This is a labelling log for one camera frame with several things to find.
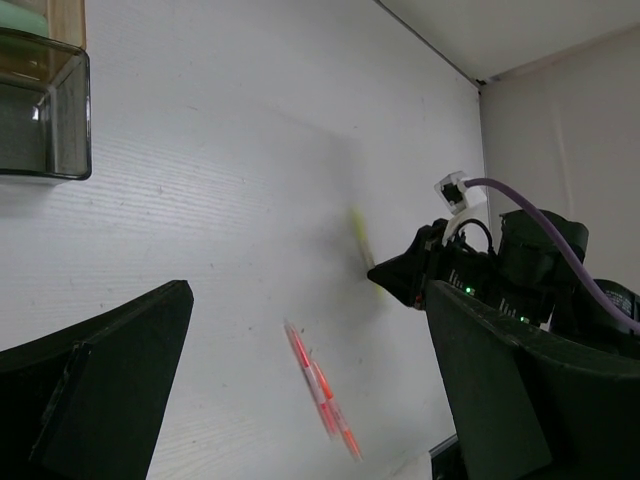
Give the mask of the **pink thin pen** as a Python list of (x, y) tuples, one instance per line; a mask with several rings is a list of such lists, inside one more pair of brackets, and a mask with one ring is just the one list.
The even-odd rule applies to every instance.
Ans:
[(321, 390), (319, 381), (311, 366), (311, 360), (306, 351), (306, 347), (300, 338), (300, 335), (294, 325), (288, 320), (284, 320), (284, 329), (293, 350), (298, 364), (303, 372), (307, 385), (309, 387), (312, 399), (316, 405), (321, 422), (331, 440), (335, 439), (338, 432), (335, 422), (329, 413), (324, 393)]
[(361, 462), (363, 460), (363, 457), (358, 442), (356, 441), (356, 438), (334, 396), (334, 393), (329, 385), (329, 382), (326, 379), (323, 370), (315, 360), (311, 361), (311, 366), (317, 376), (318, 382), (320, 384), (320, 389), (324, 395), (325, 404), (328, 408), (328, 412), (330, 418), (332, 419), (335, 430), (341, 436), (343, 443), (345, 444), (352, 458), (356, 462)]

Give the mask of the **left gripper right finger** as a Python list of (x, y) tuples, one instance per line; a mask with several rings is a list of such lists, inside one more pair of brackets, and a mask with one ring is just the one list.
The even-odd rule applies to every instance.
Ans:
[(636, 479), (639, 363), (441, 281), (426, 316), (471, 479)]

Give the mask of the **green cap highlighter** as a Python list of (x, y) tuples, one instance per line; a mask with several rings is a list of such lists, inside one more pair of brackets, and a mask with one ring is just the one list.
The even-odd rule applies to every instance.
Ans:
[(1, 27), (48, 37), (48, 21), (38, 11), (14, 1), (1, 2)]

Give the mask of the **yellow thin pen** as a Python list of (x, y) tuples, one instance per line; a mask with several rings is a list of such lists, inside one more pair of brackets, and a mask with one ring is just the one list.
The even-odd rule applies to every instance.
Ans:
[(348, 221), (351, 234), (355, 239), (356, 246), (360, 255), (360, 269), (362, 270), (361, 276), (372, 286), (376, 298), (379, 301), (384, 302), (384, 290), (379, 285), (370, 281), (367, 276), (369, 271), (376, 266), (376, 262), (370, 246), (364, 216), (357, 207), (352, 206), (349, 208)]

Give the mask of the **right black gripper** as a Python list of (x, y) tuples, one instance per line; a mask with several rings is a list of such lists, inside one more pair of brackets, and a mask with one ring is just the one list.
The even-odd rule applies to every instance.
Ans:
[[(467, 243), (464, 229), (469, 225), (484, 233), (486, 251)], [(449, 240), (444, 239), (446, 227), (444, 219), (421, 227), (404, 253), (375, 265), (367, 272), (367, 278), (404, 306), (416, 310), (426, 308), (427, 283), (438, 280), (520, 322), (539, 326), (549, 320), (553, 311), (551, 295), (533, 287), (520, 287), (499, 272), (493, 237), (482, 221), (463, 221)]]

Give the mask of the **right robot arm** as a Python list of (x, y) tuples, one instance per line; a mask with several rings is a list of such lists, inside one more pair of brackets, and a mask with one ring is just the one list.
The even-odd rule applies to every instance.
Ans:
[(593, 298), (548, 234), (525, 211), (501, 217), (501, 240), (478, 251), (465, 230), (487, 226), (462, 221), (446, 238), (447, 222), (421, 227), (407, 251), (367, 273), (403, 305), (423, 310), (426, 286), (444, 281), (515, 320), (576, 343), (636, 359), (639, 335), (620, 323)]

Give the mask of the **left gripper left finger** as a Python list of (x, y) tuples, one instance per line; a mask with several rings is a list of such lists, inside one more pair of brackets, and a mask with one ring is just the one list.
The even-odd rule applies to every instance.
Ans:
[(193, 304), (173, 280), (2, 351), (2, 478), (145, 478)]

